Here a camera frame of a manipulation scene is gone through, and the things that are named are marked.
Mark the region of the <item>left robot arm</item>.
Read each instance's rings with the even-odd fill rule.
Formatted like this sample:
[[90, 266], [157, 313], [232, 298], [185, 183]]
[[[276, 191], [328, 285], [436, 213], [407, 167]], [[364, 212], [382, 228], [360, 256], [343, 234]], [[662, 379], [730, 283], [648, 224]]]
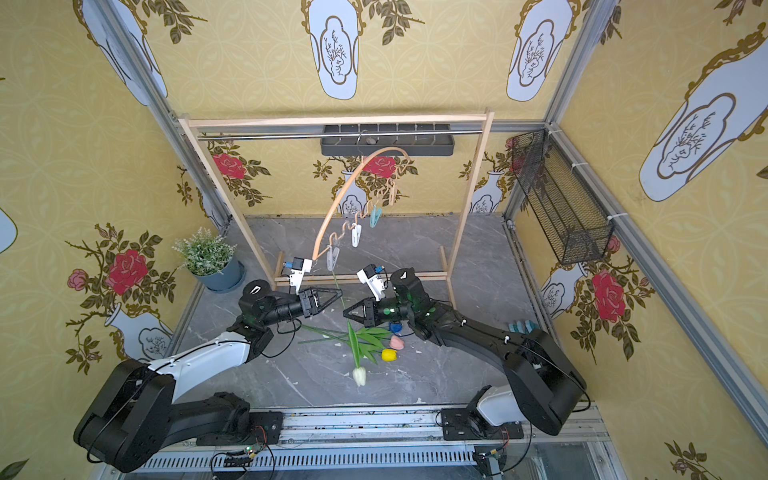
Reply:
[[145, 464], [161, 449], [189, 439], [241, 444], [254, 438], [250, 404], [230, 392], [182, 402], [204, 381], [258, 358], [280, 322], [309, 319], [343, 295], [338, 288], [310, 287], [295, 294], [249, 282], [235, 322], [214, 339], [148, 363], [118, 364], [75, 428], [74, 442], [91, 463], [123, 473]]

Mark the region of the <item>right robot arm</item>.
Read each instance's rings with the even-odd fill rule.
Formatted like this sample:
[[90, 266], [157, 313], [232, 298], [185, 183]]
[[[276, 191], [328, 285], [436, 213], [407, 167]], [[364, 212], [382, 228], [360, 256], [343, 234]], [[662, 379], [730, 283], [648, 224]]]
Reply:
[[412, 267], [386, 276], [369, 264], [357, 278], [373, 295], [347, 308], [345, 318], [365, 327], [405, 321], [419, 339], [494, 366], [505, 375], [516, 410], [540, 431], [558, 435], [587, 393], [586, 381], [547, 332], [516, 333], [473, 320], [430, 297]]

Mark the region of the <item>yellow tulip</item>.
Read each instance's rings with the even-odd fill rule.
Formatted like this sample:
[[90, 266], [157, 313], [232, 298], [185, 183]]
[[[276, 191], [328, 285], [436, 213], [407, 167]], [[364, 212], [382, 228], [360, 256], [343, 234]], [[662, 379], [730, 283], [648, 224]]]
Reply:
[[[302, 344], [319, 343], [319, 342], [326, 342], [326, 341], [335, 341], [336, 343], [344, 344], [350, 348], [348, 339], [342, 339], [341, 337], [331, 337], [329, 335], [321, 335], [317, 339], [305, 340], [305, 341], [302, 341]], [[379, 360], [382, 360], [384, 362], [394, 362], [398, 359], [397, 351], [394, 349], [382, 348], [373, 344], [360, 342], [360, 341], [359, 341], [359, 346], [362, 352], [361, 362], [364, 359], [367, 359], [371, 363], [376, 364]]]

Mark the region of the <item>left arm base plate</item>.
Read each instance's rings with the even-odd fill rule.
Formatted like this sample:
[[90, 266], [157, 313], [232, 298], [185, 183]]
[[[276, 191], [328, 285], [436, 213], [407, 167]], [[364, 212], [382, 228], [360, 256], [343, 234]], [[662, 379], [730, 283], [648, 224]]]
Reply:
[[283, 427], [284, 414], [281, 411], [256, 411], [236, 417], [231, 427], [196, 439], [197, 446], [234, 446], [266, 443], [275, 445]]

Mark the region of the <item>white tulip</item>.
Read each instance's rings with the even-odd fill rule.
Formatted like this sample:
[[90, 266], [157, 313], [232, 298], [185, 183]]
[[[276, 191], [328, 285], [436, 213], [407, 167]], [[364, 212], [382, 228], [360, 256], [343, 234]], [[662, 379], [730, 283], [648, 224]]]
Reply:
[[347, 333], [349, 346], [352, 350], [355, 368], [352, 370], [351, 376], [358, 387], [362, 387], [366, 384], [367, 373], [366, 369], [361, 365], [362, 352], [360, 350], [358, 337], [356, 331], [350, 321], [347, 322]]

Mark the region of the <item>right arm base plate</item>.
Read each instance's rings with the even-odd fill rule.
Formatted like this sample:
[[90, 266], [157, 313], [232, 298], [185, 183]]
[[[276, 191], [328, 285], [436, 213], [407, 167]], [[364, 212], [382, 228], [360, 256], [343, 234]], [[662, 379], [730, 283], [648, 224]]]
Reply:
[[442, 409], [436, 416], [447, 441], [500, 441], [520, 440], [525, 434], [519, 423], [493, 426], [479, 413], [467, 408]]

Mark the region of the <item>pink tulip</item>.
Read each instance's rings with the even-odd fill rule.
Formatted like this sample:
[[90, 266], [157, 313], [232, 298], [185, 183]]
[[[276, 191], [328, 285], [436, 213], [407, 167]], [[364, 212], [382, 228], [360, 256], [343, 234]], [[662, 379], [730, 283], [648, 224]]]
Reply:
[[[337, 330], [323, 329], [323, 328], [311, 327], [311, 326], [304, 326], [303, 330], [308, 330], [312, 333], [315, 333], [319, 335], [319, 337], [321, 335], [329, 335], [331, 337], [341, 337], [342, 339], [348, 339], [347, 331], [337, 331]], [[358, 341], [373, 344], [382, 348], [388, 348], [390, 339], [393, 337], [393, 334], [387, 335], [387, 336], [374, 336], [367, 333], [358, 334], [357, 331], [358, 330], [356, 330]]]

